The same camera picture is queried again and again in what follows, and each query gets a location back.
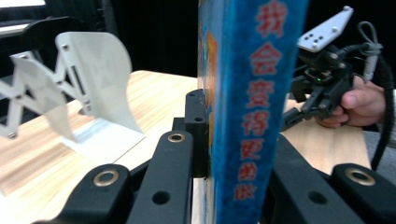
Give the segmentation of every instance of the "screw hole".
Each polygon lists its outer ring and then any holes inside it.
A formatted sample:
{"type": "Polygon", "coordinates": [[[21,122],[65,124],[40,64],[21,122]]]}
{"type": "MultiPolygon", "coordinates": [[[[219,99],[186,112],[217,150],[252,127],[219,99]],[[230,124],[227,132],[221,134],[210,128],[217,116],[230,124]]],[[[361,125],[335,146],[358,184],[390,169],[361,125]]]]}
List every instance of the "screw hole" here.
{"type": "Polygon", "coordinates": [[[166,191],[158,191],[152,196],[152,201],[158,205],[168,203],[171,200],[171,195],[166,191]]]}
{"type": "Polygon", "coordinates": [[[112,185],[119,179],[119,172],[116,170],[104,170],[93,178],[93,184],[96,187],[106,187],[112,185]]]}
{"type": "Polygon", "coordinates": [[[168,140],[174,143],[182,142],[184,139],[185,136],[181,133],[174,133],[168,136],[168,140]]]}
{"type": "Polygon", "coordinates": [[[313,203],[317,204],[326,204],[327,199],[323,194],[317,192],[317,191],[311,191],[308,193],[308,198],[311,200],[313,203]]]}
{"type": "Polygon", "coordinates": [[[364,186],[372,186],[375,184],[375,179],[371,175],[356,168],[346,169],[346,176],[352,181],[364,186]]]}

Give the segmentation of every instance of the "wooden table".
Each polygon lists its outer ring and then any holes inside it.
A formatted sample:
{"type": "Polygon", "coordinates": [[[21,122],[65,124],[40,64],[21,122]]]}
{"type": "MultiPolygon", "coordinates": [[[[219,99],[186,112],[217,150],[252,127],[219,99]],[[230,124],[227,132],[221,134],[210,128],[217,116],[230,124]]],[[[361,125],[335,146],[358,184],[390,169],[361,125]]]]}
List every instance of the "wooden table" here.
{"type": "MultiPolygon", "coordinates": [[[[147,137],[116,163],[133,169],[152,156],[160,136],[171,130],[173,118],[184,117],[185,95],[197,88],[197,80],[138,71],[128,85],[131,110],[147,137]]],[[[69,103],[68,109],[73,130],[92,120],[78,114],[77,102],[69,103]]],[[[342,162],[369,166],[360,129],[331,130],[311,120],[284,134],[326,173],[342,162]]],[[[21,223],[56,217],[79,180],[98,165],[60,143],[60,138],[43,117],[22,124],[15,140],[0,138],[0,188],[21,223]]]]}

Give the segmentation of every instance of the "book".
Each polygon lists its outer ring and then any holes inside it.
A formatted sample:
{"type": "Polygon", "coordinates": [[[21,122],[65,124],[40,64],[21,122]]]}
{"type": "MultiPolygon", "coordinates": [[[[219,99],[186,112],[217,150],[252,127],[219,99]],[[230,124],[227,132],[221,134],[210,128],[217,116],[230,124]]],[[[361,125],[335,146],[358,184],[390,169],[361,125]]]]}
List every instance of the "book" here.
{"type": "Polygon", "coordinates": [[[199,1],[198,82],[209,120],[205,223],[257,223],[307,1],[199,1]]]}

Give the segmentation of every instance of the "hand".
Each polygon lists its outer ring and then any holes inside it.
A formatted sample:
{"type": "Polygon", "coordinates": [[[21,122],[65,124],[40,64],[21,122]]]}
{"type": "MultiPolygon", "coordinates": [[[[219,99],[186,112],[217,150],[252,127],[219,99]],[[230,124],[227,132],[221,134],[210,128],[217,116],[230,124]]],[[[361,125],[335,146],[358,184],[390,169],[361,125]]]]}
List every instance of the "hand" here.
{"type": "Polygon", "coordinates": [[[385,116],[384,90],[373,82],[364,83],[360,77],[353,80],[353,90],[341,98],[332,116],[317,122],[328,128],[338,128],[343,124],[367,126],[382,122],[385,116]]]}

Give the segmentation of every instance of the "metal linkage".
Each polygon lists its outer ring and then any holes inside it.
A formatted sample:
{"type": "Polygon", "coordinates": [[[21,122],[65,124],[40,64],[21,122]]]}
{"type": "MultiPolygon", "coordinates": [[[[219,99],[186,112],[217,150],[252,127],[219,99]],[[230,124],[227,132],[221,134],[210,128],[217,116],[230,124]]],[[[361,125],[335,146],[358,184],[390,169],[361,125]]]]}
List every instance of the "metal linkage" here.
{"type": "Polygon", "coordinates": [[[203,90],[187,93],[186,109],[184,118],[186,132],[194,137],[194,154],[192,160],[192,176],[205,177],[209,164],[208,143],[209,135],[208,121],[206,118],[205,97],[203,90]]]}
{"type": "Polygon", "coordinates": [[[163,134],[151,161],[131,172],[117,164],[88,172],[68,198],[61,214],[47,223],[191,222],[192,136],[163,134]]]}
{"type": "Polygon", "coordinates": [[[395,223],[396,186],[357,164],[328,176],[280,135],[261,223],[395,223]]]}

